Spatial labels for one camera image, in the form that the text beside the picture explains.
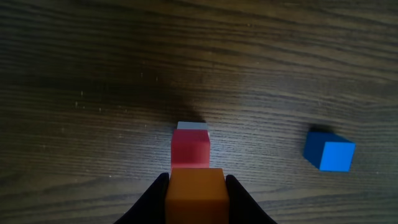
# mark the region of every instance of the wooden surface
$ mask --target wooden surface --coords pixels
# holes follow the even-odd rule
[[[398,222],[396,1],[0,1],[0,223],[112,223],[205,120],[283,223]],[[302,157],[311,124],[351,172]]]

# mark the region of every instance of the red cube's side face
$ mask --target red cube's side face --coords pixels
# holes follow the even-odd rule
[[[172,138],[172,169],[209,168],[210,139],[207,130],[176,129]]]

